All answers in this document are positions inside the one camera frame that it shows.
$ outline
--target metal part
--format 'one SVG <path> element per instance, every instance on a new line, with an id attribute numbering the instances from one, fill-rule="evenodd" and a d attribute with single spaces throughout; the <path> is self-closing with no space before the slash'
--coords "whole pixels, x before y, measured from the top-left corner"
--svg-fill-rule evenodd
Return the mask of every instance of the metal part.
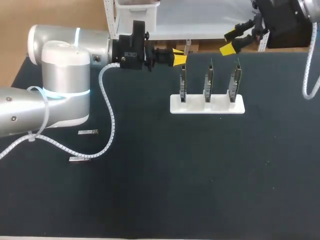
<path id="1" fill-rule="evenodd" d="M 236 62 L 234 72 L 231 74 L 230 83 L 229 83 L 229 98 L 231 103 L 236 102 L 237 93 L 239 90 L 239 85 L 242 76 L 242 69 L 240 66 L 239 59 Z"/>
<path id="2" fill-rule="evenodd" d="M 186 43 L 185 43 L 185 47 L 184 47 L 184 55 L 187 56 L 189 54 L 189 49 L 190 49 L 191 44 L 192 44 L 191 39 L 187 39 Z"/>
<path id="3" fill-rule="evenodd" d="M 186 73 L 186 65 L 181 67 L 180 74 L 180 98 L 181 102 L 185 103 L 187 100 L 187 73 Z"/>
<path id="4" fill-rule="evenodd" d="M 320 22 L 320 0 L 298 0 L 304 16 L 311 22 Z"/>
<path id="5" fill-rule="evenodd" d="M 211 65 L 209 66 L 208 72 L 205 75 L 204 80 L 204 99 L 206 103 L 211 102 L 211 94 L 212 94 L 212 88 L 214 85 L 214 68 L 211 60 Z"/>
<path id="6" fill-rule="evenodd" d="M 42 49 L 48 41 L 63 41 L 68 44 L 75 44 L 86 49 L 90 56 L 99 56 L 100 61 L 91 58 L 90 64 L 93 67 L 103 68 L 111 63 L 112 40 L 107 31 L 79 29 L 63 26 L 35 25 L 31 28 L 28 36 L 28 55 L 34 56 L 34 61 L 40 65 Z"/>
<path id="7" fill-rule="evenodd" d="M 80 130 L 78 131 L 78 135 L 88 135 L 88 134 L 99 134 L 99 130 Z"/>

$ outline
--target white stand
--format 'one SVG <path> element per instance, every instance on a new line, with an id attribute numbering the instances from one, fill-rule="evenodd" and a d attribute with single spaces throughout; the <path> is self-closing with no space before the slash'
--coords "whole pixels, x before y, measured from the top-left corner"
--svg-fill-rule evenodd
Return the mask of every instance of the white stand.
<path id="1" fill-rule="evenodd" d="M 187 94 L 186 102 L 181 102 L 179 94 L 170 96 L 172 114 L 244 114 L 245 105 L 241 95 L 230 102 L 229 91 L 226 94 L 212 94 L 207 103 L 203 94 Z"/>

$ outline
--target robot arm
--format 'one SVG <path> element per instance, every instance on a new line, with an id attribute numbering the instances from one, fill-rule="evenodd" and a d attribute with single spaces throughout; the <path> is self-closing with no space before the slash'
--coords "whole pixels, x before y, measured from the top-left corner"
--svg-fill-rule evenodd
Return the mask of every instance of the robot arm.
<path id="1" fill-rule="evenodd" d="M 237 24 L 232 31 L 224 35 L 228 44 L 220 48 L 222 55 L 238 54 L 242 48 L 262 40 L 268 32 L 271 36 L 279 36 L 303 23 L 309 22 L 307 25 L 310 26 L 311 23 L 320 22 L 320 0 L 251 0 L 251 2 L 258 12 L 254 19 Z M 251 28 L 253 28 L 251 35 L 237 38 Z"/>

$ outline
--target white plastic box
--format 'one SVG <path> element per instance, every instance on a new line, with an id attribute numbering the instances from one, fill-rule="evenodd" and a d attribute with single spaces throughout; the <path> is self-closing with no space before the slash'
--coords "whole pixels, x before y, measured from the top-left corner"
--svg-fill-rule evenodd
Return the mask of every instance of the white plastic box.
<path id="1" fill-rule="evenodd" d="M 160 1 L 155 0 L 115 0 L 116 14 L 128 33 L 132 33 L 134 20 L 144 21 L 145 31 L 154 32 L 159 5 Z"/>

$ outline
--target black tabletop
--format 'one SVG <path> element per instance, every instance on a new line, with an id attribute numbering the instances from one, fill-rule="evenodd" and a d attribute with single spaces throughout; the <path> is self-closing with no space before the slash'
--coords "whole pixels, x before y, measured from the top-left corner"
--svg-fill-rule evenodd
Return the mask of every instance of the black tabletop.
<path id="1" fill-rule="evenodd" d="M 187 92 L 202 93 L 209 62 L 225 93 L 235 56 L 193 54 Z M 242 53 L 245 114 L 170 113 L 179 69 L 112 69 L 104 76 L 116 131 L 90 162 L 37 139 L 0 160 L 0 236 L 319 239 L 320 94 L 302 97 L 305 53 Z M 320 71 L 314 56 L 310 85 Z M 89 120 L 46 129 L 93 154 L 109 139 L 110 116 L 91 71 Z M 41 86 L 27 58 L 13 86 Z M 98 129 L 98 135 L 78 130 Z M 18 136 L 0 139 L 3 150 Z"/>

